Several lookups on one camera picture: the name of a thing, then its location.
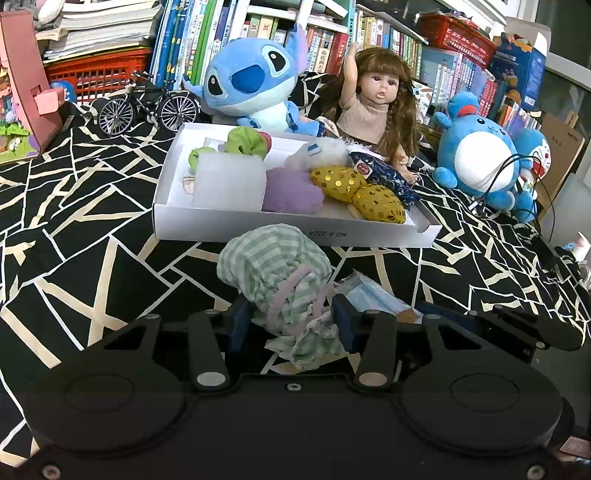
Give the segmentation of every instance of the white fluffy object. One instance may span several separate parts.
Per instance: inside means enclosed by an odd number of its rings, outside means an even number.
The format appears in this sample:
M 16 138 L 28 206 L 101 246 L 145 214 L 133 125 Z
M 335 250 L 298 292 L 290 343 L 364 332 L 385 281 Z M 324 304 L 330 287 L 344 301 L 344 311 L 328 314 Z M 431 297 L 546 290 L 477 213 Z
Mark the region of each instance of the white fluffy object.
M 319 167 L 345 166 L 349 152 L 340 138 L 321 137 L 308 142 L 289 156 L 285 167 L 298 171 L 312 171 Z

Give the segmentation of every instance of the box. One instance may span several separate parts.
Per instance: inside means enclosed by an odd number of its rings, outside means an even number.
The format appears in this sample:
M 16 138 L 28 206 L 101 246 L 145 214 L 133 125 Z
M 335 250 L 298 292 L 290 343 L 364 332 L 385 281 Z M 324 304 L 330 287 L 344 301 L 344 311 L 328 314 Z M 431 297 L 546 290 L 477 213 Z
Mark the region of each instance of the box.
M 182 186 L 189 175 L 189 153 L 203 146 L 206 138 L 226 141 L 230 125 L 184 124 L 166 155 L 152 209 L 156 238 L 227 242 L 263 225 L 287 223 L 298 227 L 319 245 L 341 247 L 428 248 L 441 224 L 420 202 L 407 210 L 405 224 L 370 222 L 351 217 L 348 205 L 327 198 L 316 215 L 272 212 L 237 212 L 194 208 Z M 272 148 L 264 163 L 267 169 L 280 167 L 285 159 L 313 137 L 289 133 L 274 134 Z
M 541 132 L 548 140 L 552 163 L 548 173 L 540 179 L 544 186 L 537 185 L 535 190 L 538 193 L 537 200 L 544 207 L 544 210 L 548 211 L 550 202 L 553 202 L 556 198 L 564 179 L 579 156 L 585 144 L 585 138 L 562 120 L 549 113 L 544 114 Z
M 538 99 L 546 57 L 524 40 L 502 34 L 495 37 L 497 45 L 488 70 L 497 80 L 509 85 L 509 92 L 517 92 L 523 110 L 531 111 Z

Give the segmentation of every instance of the stitch eye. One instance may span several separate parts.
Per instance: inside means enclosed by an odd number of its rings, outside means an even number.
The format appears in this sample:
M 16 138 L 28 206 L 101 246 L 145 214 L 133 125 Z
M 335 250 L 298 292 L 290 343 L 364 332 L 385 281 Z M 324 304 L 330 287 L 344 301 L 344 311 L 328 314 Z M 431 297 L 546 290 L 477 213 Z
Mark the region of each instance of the stitch eye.
M 269 72 L 273 78 L 279 78 L 290 69 L 290 59 L 280 52 L 277 47 L 265 45 L 261 53 L 269 65 Z
M 285 58 L 283 58 L 283 55 L 281 55 L 281 53 L 279 53 L 278 51 L 271 50 L 269 52 L 269 59 L 275 67 L 276 72 L 280 72 L 281 69 L 285 66 Z
M 215 96 L 223 94 L 222 88 L 220 87 L 220 84 L 217 81 L 217 77 L 215 75 L 210 75 L 209 79 L 207 80 L 207 89 L 209 93 Z

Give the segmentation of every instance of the green scrunchie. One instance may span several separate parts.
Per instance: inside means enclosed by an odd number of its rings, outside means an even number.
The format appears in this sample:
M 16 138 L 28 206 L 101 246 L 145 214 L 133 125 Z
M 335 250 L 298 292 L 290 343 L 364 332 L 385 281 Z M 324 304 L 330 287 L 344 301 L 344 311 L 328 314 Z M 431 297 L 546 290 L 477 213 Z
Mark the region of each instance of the green scrunchie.
M 258 155 L 262 160 L 267 156 L 267 149 L 265 137 L 250 127 L 237 127 L 230 130 L 228 141 L 224 146 L 224 151 L 227 153 Z
M 199 155 L 205 152 L 216 152 L 212 147 L 201 147 L 196 148 L 189 154 L 189 166 L 191 167 L 191 171 L 195 171 L 197 168 L 197 163 L 199 162 Z

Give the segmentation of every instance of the red plastic basket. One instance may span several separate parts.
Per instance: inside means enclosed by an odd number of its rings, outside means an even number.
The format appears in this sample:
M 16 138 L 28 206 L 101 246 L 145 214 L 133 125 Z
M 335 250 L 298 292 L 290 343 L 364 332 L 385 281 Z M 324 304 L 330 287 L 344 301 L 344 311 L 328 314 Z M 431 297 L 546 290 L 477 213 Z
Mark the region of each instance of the red plastic basket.
M 77 103 L 121 90 L 134 70 L 144 71 L 152 55 L 151 48 L 134 48 L 80 59 L 63 60 L 45 66 L 50 82 L 65 80 L 76 91 Z
M 422 15 L 418 28 L 430 46 L 461 52 L 483 69 L 495 54 L 496 46 L 491 40 L 457 18 Z

